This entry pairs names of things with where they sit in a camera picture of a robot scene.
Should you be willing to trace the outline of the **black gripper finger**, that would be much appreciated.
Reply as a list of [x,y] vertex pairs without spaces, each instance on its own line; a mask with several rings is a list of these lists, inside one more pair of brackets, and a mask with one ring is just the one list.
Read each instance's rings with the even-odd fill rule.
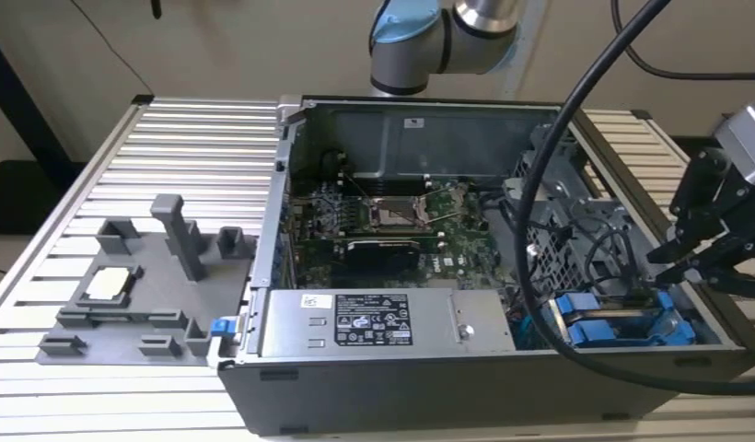
[[724,230],[720,219],[712,215],[678,217],[672,229],[674,236],[646,254],[648,262],[678,262],[705,239],[713,238]]
[[755,276],[737,265],[755,259],[755,228],[728,232],[703,251],[692,251],[654,277],[656,285],[689,282],[740,297],[755,297]]

